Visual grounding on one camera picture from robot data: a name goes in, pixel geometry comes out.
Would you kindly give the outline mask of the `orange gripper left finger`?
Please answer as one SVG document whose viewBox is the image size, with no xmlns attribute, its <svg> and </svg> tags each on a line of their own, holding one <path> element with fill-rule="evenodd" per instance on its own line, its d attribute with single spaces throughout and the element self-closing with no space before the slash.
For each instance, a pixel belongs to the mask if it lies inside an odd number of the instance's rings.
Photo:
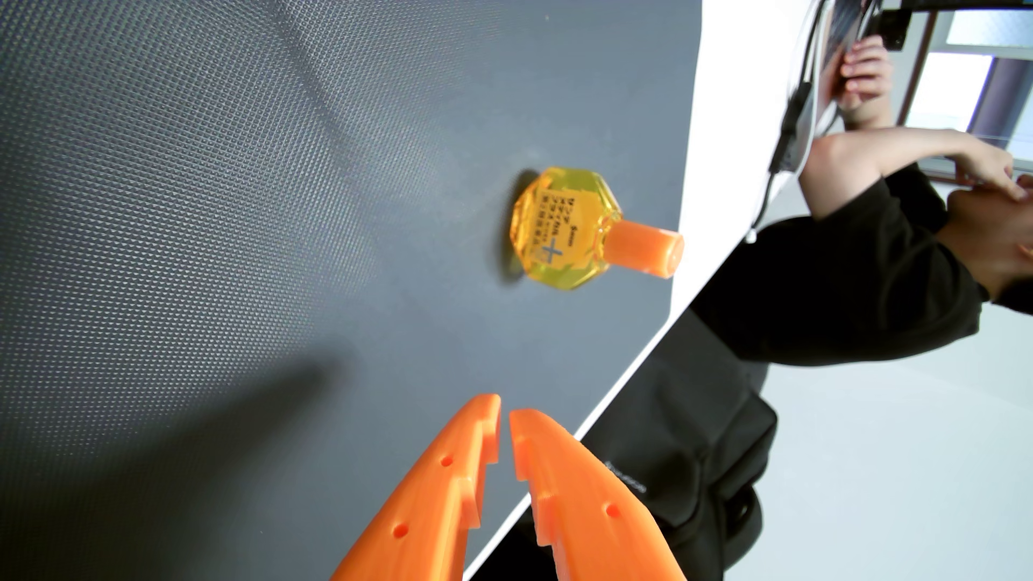
<svg viewBox="0 0 1033 581">
<path fill-rule="evenodd" d="M 501 398 L 471 398 L 365 528 L 331 580 L 462 580 L 482 521 L 486 467 L 498 461 Z"/>
</svg>

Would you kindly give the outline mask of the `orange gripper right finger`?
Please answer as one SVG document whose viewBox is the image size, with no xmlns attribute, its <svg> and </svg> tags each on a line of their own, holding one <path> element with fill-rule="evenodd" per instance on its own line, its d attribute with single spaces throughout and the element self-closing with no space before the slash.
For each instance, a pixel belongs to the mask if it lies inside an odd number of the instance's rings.
<svg viewBox="0 0 1033 581">
<path fill-rule="evenodd" d="M 516 478 L 559 580 L 685 580 L 649 510 L 545 412 L 510 412 Z"/>
</svg>

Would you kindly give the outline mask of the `person's hand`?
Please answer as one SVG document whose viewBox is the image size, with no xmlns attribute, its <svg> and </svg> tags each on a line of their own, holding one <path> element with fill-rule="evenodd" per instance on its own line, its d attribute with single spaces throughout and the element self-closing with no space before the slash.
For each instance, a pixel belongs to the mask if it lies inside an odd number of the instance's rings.
<svg viewBox="0 0 1033 581">
<path fill-rule="evenodd" d="M 893 91 L 893 61 L 881 35 L 874 34 L 849 45 L 840 67 L 843 89 L 838 106 L 845 117 L 887 115 Z"/>
</svg>

